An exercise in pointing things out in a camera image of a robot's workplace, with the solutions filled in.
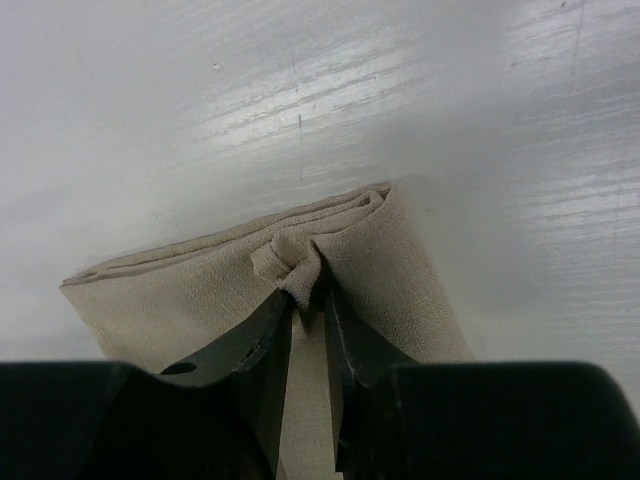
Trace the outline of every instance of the beige cloth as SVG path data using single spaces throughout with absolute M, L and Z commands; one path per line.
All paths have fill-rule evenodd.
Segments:
M 62 293 L 105 354 L 152 372 L 245 319 L 275 287 L 304 310 L 319 253 L 357 312 L 424 362 L 471 358 L 393 186 L 369 186 L 214 235 L 111 260 Z M 291 479 L 334 478 L 322 322 L 296 321 L 281 457 Z

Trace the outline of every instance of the white surface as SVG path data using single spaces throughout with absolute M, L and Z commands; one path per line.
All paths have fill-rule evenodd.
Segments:
M 0 49 L 0 358 L 99 355 L 90 264 L 396 180 L 478 358 L 640 405 L 637 1 L 5 1 Z

